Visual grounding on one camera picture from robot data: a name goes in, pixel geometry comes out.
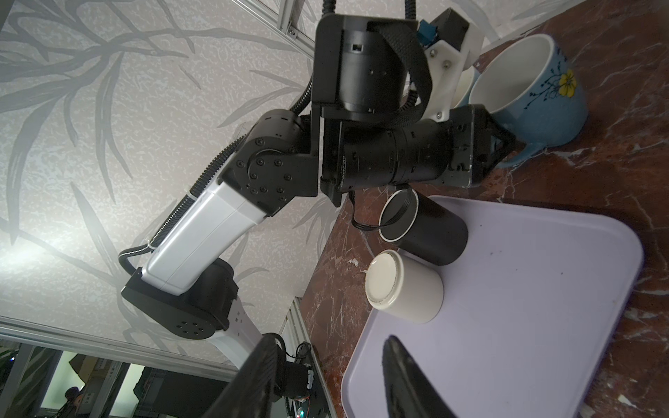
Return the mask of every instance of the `mug handle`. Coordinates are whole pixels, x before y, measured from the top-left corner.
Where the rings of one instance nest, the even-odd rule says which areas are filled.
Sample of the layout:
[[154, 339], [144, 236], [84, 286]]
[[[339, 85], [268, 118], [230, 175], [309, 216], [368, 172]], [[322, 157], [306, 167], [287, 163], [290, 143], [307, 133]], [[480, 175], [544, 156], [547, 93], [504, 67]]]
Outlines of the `mug handle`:
[[546, 148], [546, 144], [543, 142], [532, 142], [525, 145], [525, 148], [518, 153], [518, 155], [508, 159], [506, 161], [501, 161], [497, 164], [498, 169], [507, 169], [508, 167], [517, 166], [523, 164], [526, 160], [532, 158], [535, 154], [540, 151], [543, 151]]

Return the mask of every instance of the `white arm segment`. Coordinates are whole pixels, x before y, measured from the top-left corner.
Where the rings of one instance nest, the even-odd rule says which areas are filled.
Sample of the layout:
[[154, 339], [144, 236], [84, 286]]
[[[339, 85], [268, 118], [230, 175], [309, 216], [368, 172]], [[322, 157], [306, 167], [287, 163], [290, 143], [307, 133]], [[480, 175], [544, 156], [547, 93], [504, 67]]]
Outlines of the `white arm segment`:
[[248, 317], [239, 297], [232, 301], [230, 314], [227, 316], [230, 327], [218, 330], [207, 341], [218, 348], [238, 369], [242, 367], [251, 351], [260, 342], [262, 334]]
[[226, 183], [212, 181], [153, 252], [142, 279], [173, 295], [186, 292], [216, 257], [265, 216]]

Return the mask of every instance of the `black strap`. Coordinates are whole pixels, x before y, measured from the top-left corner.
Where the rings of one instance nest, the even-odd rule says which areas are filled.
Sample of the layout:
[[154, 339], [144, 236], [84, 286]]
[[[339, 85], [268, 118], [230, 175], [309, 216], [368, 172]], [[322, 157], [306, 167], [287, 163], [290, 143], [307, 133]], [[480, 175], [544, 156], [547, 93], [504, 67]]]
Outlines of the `black strap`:
[[399, 128], [414, 124], [423, 117], [432, 94], [432, 77], [429, 74], [425, 52], [418, 42], [416, 32], [403, 23], [380, 25], [376, 28], [376, 32], [383, 37], [402, 61], [420, 97], [420, 104], [396, 111], [385, 127]]
[[407, 197], [406, 199], [404, 199], [404, 203], [402, 203], [402, 206], [399, 207], [397, 213], [394, 214], [392, 218], [388, 219], [388, 222], [383, 223], [381, 225], [369, 225], [366, 223], [360, 223], [355, 220], [355, 192], [351, 190], [349, 191], [349, 200], [351, 201], [351, 205], [353, 206], [353, 213], [351, 213], [351, 225], [353, 225], [357, 229], [360, 229], [361, 231], [367, 231], [367, 232], [393, 225], [395, 222], [399, 221], [399, 219], [402, 218], [402, 215], [404, 215], [409, 209], [409, 205], [411, 204], [410, 196], [411, 194], [407, 193]]

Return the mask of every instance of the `cup rim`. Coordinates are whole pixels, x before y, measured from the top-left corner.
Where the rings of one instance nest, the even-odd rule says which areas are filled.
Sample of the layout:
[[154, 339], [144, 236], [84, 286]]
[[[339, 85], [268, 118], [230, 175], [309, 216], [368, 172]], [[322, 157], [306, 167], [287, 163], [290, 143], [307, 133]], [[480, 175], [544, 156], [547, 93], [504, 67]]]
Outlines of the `cup rim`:
[[[393, 200], [393, 198], [395, 197], [396, 194], [398, 194], [400, 192], [403, 192], [404, 190], [406, 190], [406, 189], [400, 189], [400, 190], [394, 192], [392, 195], [390, 195], [388, 200], [386, 200], [385, 205], [383, 206], [383, 209], [381, 210], [381, 214], [379, 215], [379, 225], [382, 222], [383, 213], [385, 212], [385, 208], [388, 206], [390, 201]], [[407, 235], [407, 233], [411, 230], [411, 227], [413, 227], [413, 224], [416, 222], [416, 217], [418, 216], [418, 193], [416, 193], [416, 191], [413, 190], [413, 189], [410, 189], [410, 190], [411, 190], [411, 192], [413, 193], [413, 196], [416, 199], [416, 210], [413, 213], [413, 219], [411, 220], [411, 223], [409, 224], [409, 227], [406, 229], [406, 231], [404, 231], [402, 233], [402, 235], [400, 235], [399, 237], [397, 237], [395, 239], [387, 239], [385, 237], [385, 235], [383, 234], [383, 228], [379, 228], [379, 235], [381, 236], [381, 239], [383, 239], [383, 241], [386, 241], [386, 242], [397, 242], [397, 241], [399, 241], [400, 239], [404, 238], [404, 235]]]
[[[517, 41], [516, 43], [514, 43], [513, 45], [511, 45], [510, 47], [506, 48], [504, 51], [500, 52], [499, 55], [497, 55], [495, 58], [493, 58], [493, 60], [492, 60], [492, 61], [488, 64], [488, 66], [486, 67], [485, 71], [483, 71], [483, 72], [481, 73], [481, 75], [478, 76], [478, 80], [476, 80], [476, 83], [474, 84], [474, 87], [472, 87], [472, 92], [470, 93], [470, 96], [469, 96], [469, 102], [470, 102], [470, 104], [472, 103], [472, 96], [474, 95], [474, 91], [475, 91], [475, 89], [476, 89], [476, 86], [477, 86], [478, 83], [481, 81], [481, 79], [483, 78], [483, 76], [485, 75], [485, 73], [488, 72], [488, 70], [490, 69], [490, 67], [492, 67], [492, 65], [495, 63], [495, 61], [497, 61], [497, 59], [498, 59], [499, 57], [501, 57], [502, 55], [504, 55], [505, 52], [510, 51], [512, 48], [516, 48], [516, 47], [518, 47], [519, 45], [522, 45], [522, 43], [525, 42], [525, 41], [527, 41], [528, 39], [532, 39], [532, 38], [536, 38], [536, 37], [540, 37], [540, 38], [543, 38], [543, 39], [547, 40], [548, 43], [549, 43], [549, 45], [550, 45], [551, 52], [555, 49], [555, 40], [554, 40], [551, 36], [546, 35], [545, 33], [537, 33], [537, 34], [535, 34], [535, 35], [530, 35], [530, 36], [524, 37], [524, 38], [522, 38], [521, 40], [519, 40], [519, 41]], [[488, 109], [487, 109], [487, 111], [488, 111], [490, 114], [493, 114], [493, 113], [495, 113], [495, 112], [499, 112], [500, 110], [504, 110], [504, 109], [508, 108], [509, 106], [511, 106], [512, 104], [515, 104], [516, 102], [518, 102], [522, 97], [525, 96], [525, 94], [527, 94], [527, 92], [530, 91], [530, 89], [532, 88], [532, 86], [534, 86], [534, 84], [535, 84], [537, 78], [539, 78], [539, 76], [540, 76], [541, 74], [544, 74], [544, 72], [545, 72], [546, 69], [548, 68], [548, 65], [551, 63], [551, 60], [552, 60], [552, 59], [553, 59], [553, 54], [549, 54], [548, 58], [546, 59], [546, 62], [544, 63], [544, 66], [541, 68], [541, 72], [539, 72], [539, 74], [537, 74], [537, 76], [535, 77], [534, 81], [532, 81], [532, 83], [531, 83], [529, 86], [527, 86], [527, 88], [526, 88], [525, 90], [523, 90], [522, 93], [520, 93], [514, 100], [511, 100], [509, 103], [505, 104], [504, 106], [502, 106], [502, 107], [500, 107], [500, 108], [497, 108], [497, 109], [495, 109], [495, 110], [488, 110]]]
[[404, 260], [402, 260], [400, 253], [394, 249], [386, 249], [385, 251], [378, 253], [374, 258], [381, 254], [388, 254], [395, 261], [395, 282], [393, 283], [393, 287], [390, 293], [388, 293], [388, 295], [386, 295], [386, 297], [384, 297], [382, 300], [377, 302], [370, 299], [369, 293], [367, 293], [367, 276], [365, 275], [365, 296], [367, 297], [369, 304], [372, 305], [374, 309], [385, 310], [388, 309], [394, 303], [394, 301], [396, 301], [404, 285]]
[[462, 72], [462, 74], [460, 74], [460, 79], [462, 79], [462, 76], [464, 74], [467, 74], [467, 76], [469, 77], [469, 82], [467, 83], [467, 90], [464, 91], [464, 94], [462, 94], [462, 96], [458, 99], [458, 101], [455, 103], [455, 105], [453, 105], [453, 101], [451, 100], [451, 106], [452, 106], [453, 109], [459, 108], [460, 106], [464, 106], [464, 105], [467, 104], [467, 103], [463, 103], [462, 101], [464, 100], [464, 97], [467, 96], [467, 92], [471, 92], [470, 88], [472, 88], [472, 89], [474, 88], [474, 84], [476, 83], [476, 81], [474, 80], [474, 76], [476, 75], [476, 71], [477, 71], [476, 68], [474, 66], [471, 66], [471, 67], [467, 68], [466, 70], [464, 70]]

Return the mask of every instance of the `cable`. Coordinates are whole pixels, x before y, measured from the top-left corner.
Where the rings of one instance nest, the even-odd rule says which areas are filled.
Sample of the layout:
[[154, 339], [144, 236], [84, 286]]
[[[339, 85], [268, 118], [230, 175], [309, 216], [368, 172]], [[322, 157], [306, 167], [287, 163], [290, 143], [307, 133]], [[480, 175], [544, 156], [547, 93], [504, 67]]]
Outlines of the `cable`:
[[[407, 20], [415, 20], [416, 18], [416, 1], [415, 0], [404, 0], [404, 18]], [[409, 94], [407, 95], [407, 101], [400, 107], [400, 111], [407, 110], [412, 108], [416, 104], [418, 99], [418, 93], [415, 90], [411, 90], [411, 83], [413, 80], [409, 79]]]
[[200, 177], [191, 187], [189, 194], [185, 195], [179, 204], [172, 210], [167, 219], [163, 222], [158, 231], [153, 235], [153, 238], [144, 245], [138, 247], [124, 249], [118, 253], [118, 263], [123, 267], [128, 274], [133, 275], [136, 268], [128, 261], [128, 258], [135, 255], [146, 254], [152, 252], [162, 244], [167, 234], [174, 228], [174, 225], [188, 212], [188, 209], [194, 204], [195, 200], [202, 194], [205, 188], [209, 185], [216, 172], [225, 164], [228, 158], [237, 150], [237, 147], [242, 143], [247, 134], [240, 136], [232, 141], [227, 147], [218, 153], [216, 157], [207, 165], [207, 168], [200, 174]]
[[294, 417], [295, 414], [292, 413], [292, 409], [290, 408], [290, 402], [288, 402], [288, 398], [284, 397], [284, 401], [286, 402], [286, 414], [289, 417]]
[[307, 105], [309, 105], [309, 102], [311, 101], [311, 89], [313, 87], [313, 84], [314, 84], [314, 76], [311, 76], [311, 78], [309, 79], [309, 84], [306, 85], [306, 88], [304, 89], [304, 92], [302, 93], [300, 98], [297, 99], [295, 104], [293, 104], [290, 107], [291, 112], [299, 115], [307, 107]]
[[[415, 0], [405, 0], [406, 1], [414, 1], [414, 14], [415, 14]], [[337, 0], [323, 0], [323, 10], [322, 10], [322, 15], [329, 15], [330, 13], [335, 12], [335, 8], [337, 7]], [[299, 115], [302, 113], [304, 109], [309, 105], [309, 102], [311, 102], [311, 90], [313, 89], [314, 86], [314, 76], [313, 74], [311, 75], [311, 78], [309, 78], [309, 83], [306, 85], [306, 88], [304, 89], [304, 92], [302, 95], [295, 101], [295, 103], [290, 107], [290, 111], [295, 113], [296, 115]]]
[[416, 0], [404, 0], [404, 18], [408, 20], [416, 19]]
[[[305, 346], [306, 347], [306, 352], [304, 354], [300, 354], [300, 347]], [[295, 356], [291, 356], [292, 358], [295, 359], [296, 363], [301, 363], [302, 360], [306, 359], [306, 357], [311, 353], [311, 344], [309, 344], [307, 341], [302, 341], [300, 345], [297, 346], [297, 349], [295, 350]]]
[[281, 349], [282, 349], [284, 352], [286, 352], [286, 342], [284, 341], [284, 337], [280, 336], [280, 335], [277, 334], [276, 332], [266, 332], [266, 333], [264, 333], [263, 335], [271, 335], [271, 336], [273, 336], [273, 337], [279, 342], [279, 345], [281, 346]]
[[128, 261], [128, 258], [135, 255], [150, 253], [151, 251], [151, 248], [147, 244], [140, 245], [139, 247], [124, 249], [118, 253], [118, 263], [121, 265], [121, 267], [123, 267], [123, 270], [132, 276], [136, 268]]
[[409, 194], [407, 194], [407, 197], [404, 199], [402, 206], [399, 207], [399, 210], [397, 211], [396, 214], [393, 215], [392, 218], [388, 219], [388, 222], [383, 223], [381, 225], [369, 225], [367, 223], [361, 223], [355, 220], [355, 192], [353, 190], [349, 191], [349, 199], [351, 200], [351, 205], [353, 206], [353, 213], [351, 213], [351, 225], [353, 225], [357, 229], [360, 229], [361, 231], [366, 231], [366, 232], [374, 231], [376, 229], [381, 229], [393, 225], [395, 222], [399, 221], [400, 218], [402, 218], [402, 216], [407, 212], [407, 210], [409, 209], [409, 205], [411, 203]]

